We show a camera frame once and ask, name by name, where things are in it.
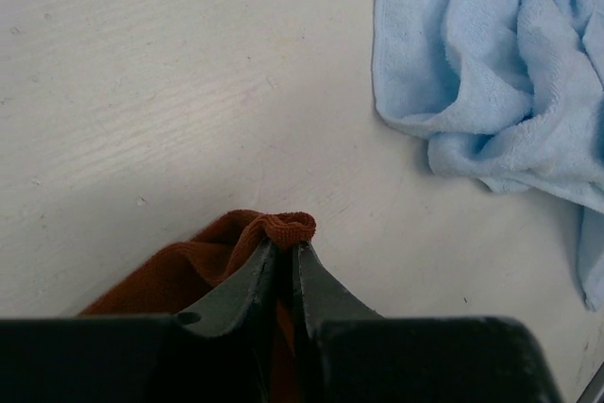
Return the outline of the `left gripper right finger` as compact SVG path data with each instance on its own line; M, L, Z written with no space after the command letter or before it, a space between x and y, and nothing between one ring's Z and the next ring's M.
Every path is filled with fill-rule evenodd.
M559 402L531 332L507 317L386 318L312 245L293 252L294 345L304 402Z

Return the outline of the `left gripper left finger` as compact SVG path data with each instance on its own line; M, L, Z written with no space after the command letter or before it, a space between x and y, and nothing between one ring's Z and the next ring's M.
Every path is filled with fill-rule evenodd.
M267 402L278 249L177 314L8 319L4 402Z

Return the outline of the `rust brown towel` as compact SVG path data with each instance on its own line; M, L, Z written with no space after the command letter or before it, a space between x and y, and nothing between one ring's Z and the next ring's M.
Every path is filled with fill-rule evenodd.
M81 313L182 311L239 270L263 239L288 254L315 230L306 212L229 211L189 240L162 248Z

